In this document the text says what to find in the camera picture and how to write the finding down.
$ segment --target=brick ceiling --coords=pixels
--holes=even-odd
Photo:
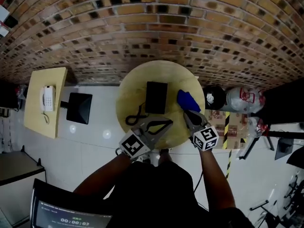
[[[162,59],[202,85],[272,88],[303,77],[302,1],[5,0],[19,23],[0,39],[0,78],[61,66],[69,81],[119,84]]]

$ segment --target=telephone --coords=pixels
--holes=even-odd
[[[43,112],[53,112],[55,102],[54,86],[45,86],[40,89],[40,108]]]

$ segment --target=timer display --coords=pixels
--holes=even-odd
[[[41,228],[105,228],[111,215],[97,215],[63,209],[39,201],[36,227]]]

